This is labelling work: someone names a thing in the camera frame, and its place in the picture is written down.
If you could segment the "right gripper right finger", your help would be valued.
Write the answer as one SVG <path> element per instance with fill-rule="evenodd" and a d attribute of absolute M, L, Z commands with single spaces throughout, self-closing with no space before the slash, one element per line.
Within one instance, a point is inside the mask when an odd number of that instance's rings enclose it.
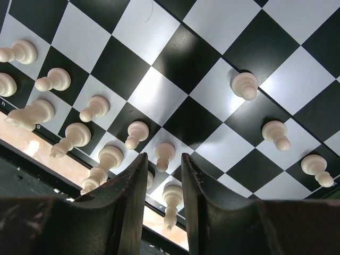
<path fill-rule="evenodd" d="M 279 254 L 264 201 L 225 187 L 183 153 L 182 187 L 190 254 Z"/>

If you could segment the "black and white chessboard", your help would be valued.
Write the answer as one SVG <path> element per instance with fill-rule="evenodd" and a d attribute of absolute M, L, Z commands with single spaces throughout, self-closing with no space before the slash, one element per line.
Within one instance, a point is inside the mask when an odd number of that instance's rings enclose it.
<path fill-rule="evenodd" d="M 20 39 L 38 57 L 1 64 L 18 85 L 1 111 L 49 101 L 55 117 L 35 134 L 56 144 L 91 97 L 105 97 L 109 112 L 87 124 L 90 142 L 69 155 L 91 168 L 104 146 L 120 147 L 115 176 L 142 152 L 155 171 L 156 146 L 172 143 L 175 158 L 147 191 L 159 210 L 164 186 L 181 182 L 183 153 L 246 198 L 321 199 L 339 190 L 339 1 L 1 1 L 1 46 Z M 71 85 L 37 90 L 56 67 Z M 231 88 L 243 72 L 258 80 L 253 100 Z M 149 136 L 129 150 L 134 121 Z M 287 127 L 288 151 L 262 137 L 270 121 Z M 308 155 L 327 161 L 333 186 L 303 172 Z"/>

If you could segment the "white knight piece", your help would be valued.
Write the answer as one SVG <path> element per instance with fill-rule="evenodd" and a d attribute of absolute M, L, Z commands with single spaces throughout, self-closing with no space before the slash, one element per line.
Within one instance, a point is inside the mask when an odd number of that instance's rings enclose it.
<path fill-rule="evenodd" d="M 48 122 L 54 116 L 55 110 L 52 104 L 46 100 L 38 99 L 23 109 L 12 110 L 4 121 L 14 127 L 33 131 L 37 124 Z"/>

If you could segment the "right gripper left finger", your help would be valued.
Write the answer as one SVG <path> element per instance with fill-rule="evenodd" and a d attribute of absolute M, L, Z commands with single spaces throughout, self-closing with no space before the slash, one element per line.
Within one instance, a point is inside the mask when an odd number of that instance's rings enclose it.
<path fill-rule="evenodd" d="M 73 202 L 55 200 L 39 237 L 40 254 L 139 254 L 148 156 Z"/>

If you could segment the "white rook piece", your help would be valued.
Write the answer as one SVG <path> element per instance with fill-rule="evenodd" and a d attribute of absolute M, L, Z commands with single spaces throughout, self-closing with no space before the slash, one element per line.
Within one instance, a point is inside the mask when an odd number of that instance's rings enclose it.
<path fill-rule="evenodd" d="M 0 94 L 2 97 L 10 97 L 17 91 L 16 81 L 6 73 L 0 73 Z"/>

